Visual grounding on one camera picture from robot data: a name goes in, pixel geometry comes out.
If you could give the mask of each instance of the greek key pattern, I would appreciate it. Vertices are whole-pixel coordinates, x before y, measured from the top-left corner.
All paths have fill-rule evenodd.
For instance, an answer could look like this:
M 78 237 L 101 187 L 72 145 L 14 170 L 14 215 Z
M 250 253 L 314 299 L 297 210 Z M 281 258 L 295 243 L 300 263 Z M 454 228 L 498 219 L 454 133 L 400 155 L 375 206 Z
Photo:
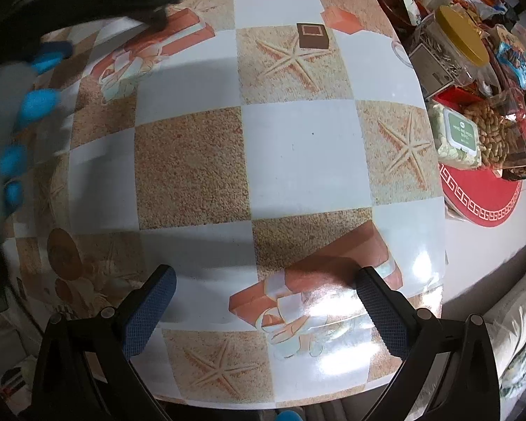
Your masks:
M 518 197 L 520 195 L 520 189 L 522 187 L 522 183 L 519 182 L 516 186 L 516 191 L 514 192 L 513 197 L 511 200 L 506 204 L 502 209 L 500 210 L 487 210 L 483 207 L 479 206 L 477 203 L 472 201 L 470 197 L 466 194 L 466 192 L 461 189 L 460 185 L 456 183 L 456 180 L 452 177 L 446 166 L 444 164 L 440 165 L 440 177 L 442 178 L 443 182 L 448 185 L 450 188 L 450 191 L 453 192 L 455 197 L 468 208 L 468 210 L 474 214 L 477 215 L 482 220 L 486 220 L 488 222 L 496 222 L 497 220 L 501 220 L 505 218 L 512 209 L 514 209 L 514 206 L 516 205 L 516 202 L 518 200 Z

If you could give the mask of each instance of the black cable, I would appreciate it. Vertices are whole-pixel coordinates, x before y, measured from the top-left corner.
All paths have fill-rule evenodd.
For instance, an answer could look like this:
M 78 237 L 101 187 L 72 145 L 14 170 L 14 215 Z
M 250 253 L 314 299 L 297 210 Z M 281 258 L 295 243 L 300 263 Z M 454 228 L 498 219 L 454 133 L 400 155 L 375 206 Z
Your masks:
M 38 331 L 38 333 L 41 335 L 41 337 L 43 337 L 45 335 L 45 333 L 43 332 L 43 330 L 39 326 L 39 323 L 37 322 L 37 320 L 31 314 L 31 312 L 29 310 L 27 310 L 26 306 L 23 304 L 23 301 L 20 298 L 20 295 L 18 295 L 17 292 L 15 291 L 14 287 L 12 286 L 12 281 L 10 279 L 8 279 L 8 281 L 6 282 L 6 288 L 8 288 L 9 291 L 12 293 L 12 296 L 15 299 L 15 303 L 18 305 L 18 307 L 21 309 L 21 311 L 27 317 L 29 322 Z

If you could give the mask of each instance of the container of peanuts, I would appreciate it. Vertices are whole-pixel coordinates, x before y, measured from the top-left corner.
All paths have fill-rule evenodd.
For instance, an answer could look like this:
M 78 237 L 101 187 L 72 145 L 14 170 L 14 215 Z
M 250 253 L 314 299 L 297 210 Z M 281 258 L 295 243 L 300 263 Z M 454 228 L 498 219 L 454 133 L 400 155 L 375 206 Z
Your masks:
M 467 106 L 463 115 L 477 124 L 484 167 L 526 166 L 526 104 L 520 89 L 513 87 Z
M 465 87 L 489 64 L 489 54 L 472 25 L 450 6 L 425 17 L 407 44 L 423 98 L 429 100 L 451 85 Z

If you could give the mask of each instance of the screw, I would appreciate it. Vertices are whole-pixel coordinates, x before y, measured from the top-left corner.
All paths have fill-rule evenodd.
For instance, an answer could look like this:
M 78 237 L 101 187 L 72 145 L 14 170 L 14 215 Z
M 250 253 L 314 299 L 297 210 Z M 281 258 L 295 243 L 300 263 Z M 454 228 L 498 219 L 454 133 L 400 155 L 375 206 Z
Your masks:
M 481 326 L 483 324 L 483 318 L 481 318 L 479 315 L 472 315 L 470 319 L 472 320 L 472 323 L 477 326 Z
M 54 313 L 51 315 L 51 317 L 49 318 L 49 321 L 53 324 L 53 325 L 56 325 L 56 323 L 60 323 L 60 320 L 62 320 L 62 315 L 60 313 Z
M 111 318 L 115 314 L 115 309 L 113 307 L 106 307 L 101 311 L 101 317 L 108 319 Z
M 417 316 L 423 320 L 430 320 L 432 313 L 429 309 L 419 309 L 417 311 Z

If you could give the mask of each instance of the small brown box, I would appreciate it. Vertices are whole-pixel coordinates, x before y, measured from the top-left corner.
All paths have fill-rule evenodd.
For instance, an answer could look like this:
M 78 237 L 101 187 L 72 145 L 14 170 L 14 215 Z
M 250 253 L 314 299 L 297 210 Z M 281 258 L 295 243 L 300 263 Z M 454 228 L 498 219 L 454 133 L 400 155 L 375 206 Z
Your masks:
M 296 24 L 302 49 L 329 49 L 329 36 L 322 24 Z

